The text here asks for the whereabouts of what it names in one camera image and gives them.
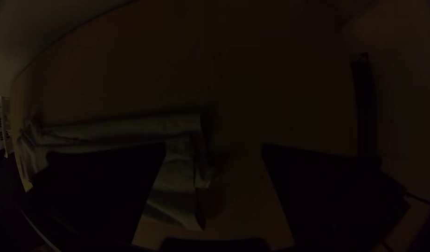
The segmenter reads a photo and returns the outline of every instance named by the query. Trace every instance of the cable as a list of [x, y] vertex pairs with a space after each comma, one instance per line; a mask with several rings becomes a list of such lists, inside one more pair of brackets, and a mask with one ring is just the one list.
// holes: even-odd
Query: cable
[[389, 245], [386, 244], [386, 242], [382, 242], [381, 243], [383, 245], [383, 247], [388, 251], [388, 252], [394, 252], [394, 250], [389, 247]]
[[430, 201], [429, 201], [429, 200], [422, 199], [422, 198], [417, 197], [416, 195], [413, 195], [413, 194], [411, 194], [411, 193], [409, 193], [409, 192], [406, 192], [406, 196], [411, 197], [411, 198], [414, 198], [414, 199], [416, 199], [416, 200], [418, 200], [418, 201], [421, 201], [421, 202], [423, 202], [423, 203], [430, 204]]

